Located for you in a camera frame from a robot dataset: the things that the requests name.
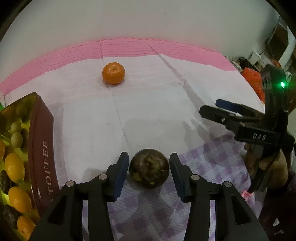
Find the mandarin orange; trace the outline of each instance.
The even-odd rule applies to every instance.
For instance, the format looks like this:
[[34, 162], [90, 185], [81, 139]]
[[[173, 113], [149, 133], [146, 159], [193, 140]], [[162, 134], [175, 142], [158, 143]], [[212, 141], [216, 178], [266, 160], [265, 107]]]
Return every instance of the mandarin orange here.
[[119, 63], [109, 63], [102, 71], [103, 80], [110, 85], [117, 85], [123, 81], [126, 71]]

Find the brown tin box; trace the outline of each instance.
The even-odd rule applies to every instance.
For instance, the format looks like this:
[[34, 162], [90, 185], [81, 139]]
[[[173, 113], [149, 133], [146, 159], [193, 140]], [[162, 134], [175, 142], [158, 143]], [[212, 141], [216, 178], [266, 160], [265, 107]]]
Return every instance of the brown tin box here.
[[[33, 92], [0, 112], [0, 134], [4, 141], [7, 140], [6, 143], [10, 142], [9, 129], [15, 121], [28, 124], [28, 132], [22, 129], [23, 145], [18, 150], [20, 154], [16, 153], [23, 155], [23, 160], [28, 155], [28, 161], [24, 160], [24, 182], [31, 185], [31, 190], [26, 191], [32, 199], [32, 208], [35, 206], [39, 216], [42, 216], [59, 191], [53, 150], [54, 118], [41, 97]], [[4, 159], [8, 152], [5, 149]]]

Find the metal screw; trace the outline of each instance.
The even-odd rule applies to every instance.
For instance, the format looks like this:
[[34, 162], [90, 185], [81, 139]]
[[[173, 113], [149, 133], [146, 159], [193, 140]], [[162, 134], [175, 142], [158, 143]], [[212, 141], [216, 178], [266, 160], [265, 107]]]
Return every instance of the metal screw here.
[[192, 179], [192, 180], [197, 181], [197, 180], [199, 180], [199, 178], [200, 178], [200, 176], [197, 175], [197, 174], [193, 174], [193, 175], [191, 175], [191, 179]]
[[229, 188], [229, 187], [232, 186], [232, 184], [231, 184], [231, 182], [226, 181], [226, 182], [224, 182], [224, 186], [226, 186], [227, 188]]
[[99, 175], [99, 179], [100, 179], [100, 180], [105, 180], [105, 179], [107, 179], [107, 177], [108, 177], [108, 176], [107, 176], [106, 174], [104, 174], [104, 173], [101, 174], [101, 175]]
[[67, 181], [66, 186], [67, 187], [72, 187], [74, 185], [74, 181]]

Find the purple checkered cloth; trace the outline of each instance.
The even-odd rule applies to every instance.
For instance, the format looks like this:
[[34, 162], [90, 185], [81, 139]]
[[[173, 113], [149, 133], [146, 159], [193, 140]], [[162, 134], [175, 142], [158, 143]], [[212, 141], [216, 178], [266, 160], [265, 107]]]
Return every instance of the purple checkered cloth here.
[[[182, 164], [209, 182], [230, 181], [242, 193], [250, 186], [250, 177], [241, 157], [243, 143], [232, 134], [223, 135], [203, 146], [179, 155]], [[255, 198], [248, 200], [255, 211]], [[190, 203], [184, 204], [177, 196], [170, 174], [163, 186], [141, 189], [125, 180], [121, 196], [108, 203], [110, 222], [115, 240], [153, 241], [184, 239]], [[83, 225], [87, 233], [87, 203], [84, 203]], [[215, 239], [215, 202], [211, 201], [209, 240]]]

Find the mangosteen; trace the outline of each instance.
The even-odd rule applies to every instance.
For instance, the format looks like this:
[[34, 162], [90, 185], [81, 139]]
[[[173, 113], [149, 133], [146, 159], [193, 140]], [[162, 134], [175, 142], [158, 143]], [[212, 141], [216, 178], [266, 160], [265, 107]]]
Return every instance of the mangosteen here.
[[143, 149], [133, 157], [129, 167], [132, 179], [144, 188], [155, 188], [168, 178], [170, 167], [165, 156], [154, 149]]

